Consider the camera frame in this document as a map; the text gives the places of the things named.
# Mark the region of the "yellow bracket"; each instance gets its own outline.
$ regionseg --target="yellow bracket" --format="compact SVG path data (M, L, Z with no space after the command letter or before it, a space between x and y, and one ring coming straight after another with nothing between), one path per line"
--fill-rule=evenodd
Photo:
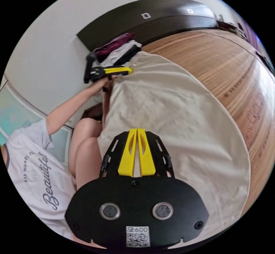
M130 129L118 168L118 174L121 176L130 176L132 178L134 177L137 138L140 161L140 176L151 176L156 173L156 168L145 129Z
M156 168L150 151L145 129L138 129L138 151L140 160L140 176L151 176L156 173Z
M137 129L130 129L118 168L119 175L134 177L136 143Z
M106 74L111 74L111 73L119 73L119 72L128 72L128 74L131 74L133 70L129 67L117 67L117 68L107 68L104 69Z

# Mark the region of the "black cabinet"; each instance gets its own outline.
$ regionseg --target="black cabinet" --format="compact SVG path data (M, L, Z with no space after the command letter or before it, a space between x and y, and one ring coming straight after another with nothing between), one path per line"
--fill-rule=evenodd
M181 31L216 26L216 19L204 4L192 0L138 0L98 17L77 36L93 51L127 32L146 45Z

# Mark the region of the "white wall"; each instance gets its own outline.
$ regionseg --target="white wall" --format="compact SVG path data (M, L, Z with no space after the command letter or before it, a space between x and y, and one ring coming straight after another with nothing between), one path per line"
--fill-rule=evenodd
M5 77L2 78L1 84L0 84L0 90L2 89L2 87L4 86L4 84L7 82L7 80L5 79Z
M83 74L88 50L76 34L100 15L136 0L58 0L27 29L6 67L11 85L45 114L85 88ZM220 0L195 0L206 4L226 22L233 22ZM72 118L73 127L88 102Z

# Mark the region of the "folded cloth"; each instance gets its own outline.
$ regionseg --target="folded cloth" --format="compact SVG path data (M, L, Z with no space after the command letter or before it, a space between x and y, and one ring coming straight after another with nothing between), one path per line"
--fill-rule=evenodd
M136 45L133 46L128 52L126 52L126 54L124 54L118 61L116 61L114 65L125 65L140 51L141 47L137 47Z
M123 44L119 48L112 51L102 62L101 66L107 67L112 66L116 61L118 61L122 56L124 56L131 48L134 46L141 48L142 45L137 43L135 40L130 40L129 42Z
M192 186L209 212L201 234L178 246L223 231L239 219L250 186L250 160L238 126L210 91L179 65L144 51L127 65L133 73L114 80L98 138L101 154L116 135L129 129L158 135L171 156L175 178Z
M112 51L116 50L130 40L133 40L134 36L135 34L127 33L113 39L102 47L95 49L94 52L97 56L97 60L101 63Z

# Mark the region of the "qr code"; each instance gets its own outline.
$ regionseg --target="qr code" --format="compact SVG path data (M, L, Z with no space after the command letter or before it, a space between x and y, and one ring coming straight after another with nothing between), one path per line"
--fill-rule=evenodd
M150 235L148 226L126 226L127 247L149 247Z

